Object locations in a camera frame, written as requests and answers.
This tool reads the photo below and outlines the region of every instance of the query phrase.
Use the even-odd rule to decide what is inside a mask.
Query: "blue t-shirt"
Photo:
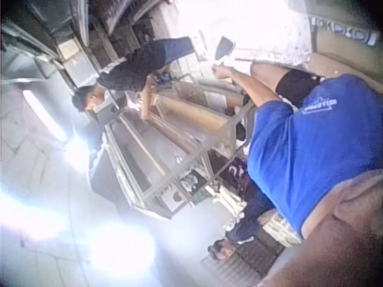
[[[383,168],[383,102],[360,78],[323,81],[293,109],[258,109],[248,173],[301,232],[317,203],[338,183]]]

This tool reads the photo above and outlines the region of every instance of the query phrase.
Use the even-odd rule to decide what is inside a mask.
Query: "man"
[[[367,286],[382,263],[381,96],[362,79],[342,75],[314,87],[294,113],[275,93],[290,71],[260,68],[268,73],[212,71],[238,83],[259,107],[249,174],[306,239],[262,286]]]
[[[102,104],[107,90],[140,91],[141,117],[147,119],[152,84],[150,74],[193,52],[189,37],[151,41],[105,67],[96,84],[77,89],[72,97],[73,105],[83,112]]]

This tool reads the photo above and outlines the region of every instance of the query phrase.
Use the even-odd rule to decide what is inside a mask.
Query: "blue jeans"
[[[177,39],[161,39],[161,42],[166,51],[165,66],[169,65],[174,60],[178,60],[184,56],[194,53],[194,48],[189,37]]]

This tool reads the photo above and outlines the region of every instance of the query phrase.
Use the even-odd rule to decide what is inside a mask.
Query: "black shirt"
[[[161,42],[153,41],[106,66],[97,82],[116,91],[142,91],[146,77],[165,64],[166,51]]]

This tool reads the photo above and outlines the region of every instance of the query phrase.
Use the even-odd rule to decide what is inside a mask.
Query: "black shorts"
[[[321,77],[312,76],[310,73],[292,69],[281,78],[275,92],[297,108],[301,108],[306,97],[320,85],[320,79]]]

